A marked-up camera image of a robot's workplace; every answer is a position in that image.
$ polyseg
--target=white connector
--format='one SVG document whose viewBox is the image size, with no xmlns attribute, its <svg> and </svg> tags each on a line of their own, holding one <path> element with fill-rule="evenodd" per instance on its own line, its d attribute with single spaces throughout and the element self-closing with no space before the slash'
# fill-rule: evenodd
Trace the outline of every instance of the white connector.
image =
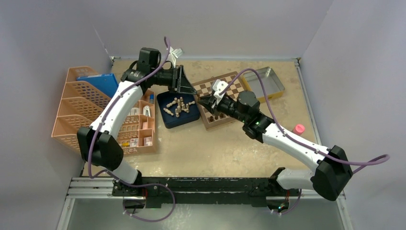
<svg viewBox="0 0 406 230">
<path fill-rule="evenodd" d="M 227 87 L 227 82 L 222 81 L 217 79 L 213 85 L 212 85 L 212 90 L 214 92 L 214 97 L 216 98 L 216 104 L 219 104 L 221 99 L 224 97 L 224 94 L 220 94 L 226 87 Z"/>
<path fill-rule="evenodd" d="M 182 48 L 173 49 L 172 47 L 169 47 L 168 61 L 170 61 L 172 65 L 175 67 L 176 59 L 182 56 L 182 54 L 183 54 Z"/>
</svg>

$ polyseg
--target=white wall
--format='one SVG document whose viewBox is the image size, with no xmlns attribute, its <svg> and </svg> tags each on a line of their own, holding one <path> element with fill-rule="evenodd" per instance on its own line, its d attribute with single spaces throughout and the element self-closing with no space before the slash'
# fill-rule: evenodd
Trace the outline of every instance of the white wall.
<svg viewBox="0 0 406 230">
<path fill-rule="evenodd" d="M 332 0 L 83 0 L 112 56 L 138 57 L 145 46 L 183 58 L 297 58 Z"/>
<path fill-rule="evenodd" d="M 108 71 L 79 1 L 0 2 L 0 229 L 55 229 L 83 165 L 51 139 L 68 67 Z"/>
<path fill-rule="evenodd" d="M 346 188 L 354 228 L 404 229 L 406 1 L 336 0 L 301 62 L 325 145 L 353 161 L 391 159 Z"/>
</svg>

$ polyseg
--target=pink bottle cap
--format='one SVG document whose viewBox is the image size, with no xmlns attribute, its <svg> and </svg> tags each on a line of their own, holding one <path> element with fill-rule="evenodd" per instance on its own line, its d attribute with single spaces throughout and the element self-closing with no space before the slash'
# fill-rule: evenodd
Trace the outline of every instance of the pink bottle cap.
<svg viewBox="0 0 406 230">
<path fill-rule="evenodd" d="M 297 124 L 297 125 L 293 128 L 292 132 L 293 132 L 294 134 L 300 136 L 302 133 L 304 133 L 305 130 L 306 130 L 306 129 L 305 129 L 305 127 L 304 127 L 302 124 Z"/>
</svg>

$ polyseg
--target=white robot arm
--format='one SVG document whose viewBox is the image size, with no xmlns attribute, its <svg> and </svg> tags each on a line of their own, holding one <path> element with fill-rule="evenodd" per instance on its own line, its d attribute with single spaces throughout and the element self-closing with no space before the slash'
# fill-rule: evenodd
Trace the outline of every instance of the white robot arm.
<svg viewBox="0 0 406 230">
<path fill-rule="evenodd" d="M 115 139 L 134 104 L 153 84 L 168 86 L 172 92 L 196 94 L 196 90 L 184 75 L 183 66 L 173 67 L 172 65 L 170 69 L 160 69 L 153 77 L 143 81 L 140 85 L 134 85 L 158 66 L 159 56 L 159 51 L 143 48 L 140 52 L 137 69 L 132 69 L 134 66 L 132 64 L 123 74 L 116 94 L 102 114 L 90 127 L 81 127 L 78 131 L 82 158 L 87 161 L 89 153 L 92 152 L 92 164 L 105 167 L 128 184 L 141 183 L 142 175 L 140 171 L 132 168 L 125 161 L 123 150 Z M 351 168 L 348 165 L 331 161 L 317 154 L 317 151 L 312 152 L 309 148 L 287 138 L 285 134 L 316 150 L 328 152 L 334 158 L 346 161 L 344 150 L 337 146 L 329 149 L 317 145 L 277 126 L 273 119 L 259 111 L 259 101 L 253 92 L 240 92 L 237 101 L 234 101 L 228 95 L 221 94 L 227 85 L 226 82 L 217 80 L 212 86 L 212 94 L 201 97 L 198 103 L 212 114 L 224 113 L 243 122 L 243 130 L 250 138 L 285 151 L 309 168 L 309 170 L 279 168 L 275 176 L 280 188 L 285 190 L 313 189 L 324 198 L 335 200 L 352 177 Z"/>
</svg>

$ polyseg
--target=blue folder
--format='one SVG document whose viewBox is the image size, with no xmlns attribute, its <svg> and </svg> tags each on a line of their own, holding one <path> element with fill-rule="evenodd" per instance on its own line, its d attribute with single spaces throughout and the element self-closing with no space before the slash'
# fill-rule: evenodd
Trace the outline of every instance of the blue folder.
<svg viewBox="0 0 406 230">
<path fill-rule="evenodd" d="M 87 81 L 110 98 L 113 98 L 118 88 L 118 83 L 113 73 L 82 76 L 76 78 L 76 80 Z"/>
</svg>

